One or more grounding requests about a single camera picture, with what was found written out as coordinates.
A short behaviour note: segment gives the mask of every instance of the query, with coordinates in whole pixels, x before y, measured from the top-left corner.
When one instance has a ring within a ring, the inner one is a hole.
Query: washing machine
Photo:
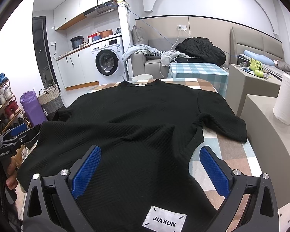
[[[124,54],[122,37],[101,41],[90,48],[95,62],[93,69],[99,84],[128,80],[126,63],[121,58]]]

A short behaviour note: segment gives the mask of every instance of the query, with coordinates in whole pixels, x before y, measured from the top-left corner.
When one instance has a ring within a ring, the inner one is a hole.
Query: red shoe
[[[19,113],[20,109],[14,100],[9,102],[9,106],[14,113]]]
[[[8,117],[9,120],[11,120],[12,118],[14,118],[14,113],[12,112],[12,109],[10,108],[10,106],[6,106],[6,108],[4,109],[6,116]]]

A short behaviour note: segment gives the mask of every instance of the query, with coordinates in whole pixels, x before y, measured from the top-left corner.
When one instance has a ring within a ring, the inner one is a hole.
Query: pillow
[[[161,56],[166,53],[166,51],[158,51],[157,53],[154,54],[146,54],[145,56],[148,59],[161,59]]]
[[[132,28],[132,36],[134,44],[148,45],[148,37],[144,29],[134,25]]]
[[[244,51],[244,54],[250,58],[260,61],[262,64],[274,66],[274,61],[264,55],[259,55],[251,51]]]

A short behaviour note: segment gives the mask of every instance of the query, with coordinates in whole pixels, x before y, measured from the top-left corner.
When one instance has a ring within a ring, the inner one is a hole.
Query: metal screw
[[[234,173],[235,175],[241,175],[241,171],[240,171],[239,169],[234,169],[234,170],[233,170],[233,173]]]
[[[266,180],[269,178],[269,176],[268,176],[267,173],[263,173],[263,174],[262,174],[262,177],[263,177],[264,179],[266,179]]]
[[[63,170],[61,170],[60,174],[61,174],[61,175],[67,175],[68,172],[69,172],[69,171],[68,171],[67,169],[63,169]]]
[[[32,178],[34,179],[34,180],[36,180],[37,178],[39,178],[40,177],[40,175],[38,174],[38,173],[35,173],[33,176],[32,176]]]

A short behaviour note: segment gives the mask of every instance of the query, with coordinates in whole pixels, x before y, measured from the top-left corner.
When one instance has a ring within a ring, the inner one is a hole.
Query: houndstooth pillow
[[[166,51],[158,51],[154,54],[146,54],[145,56],[149,59],[160,59],[162,54],[166,53]]]

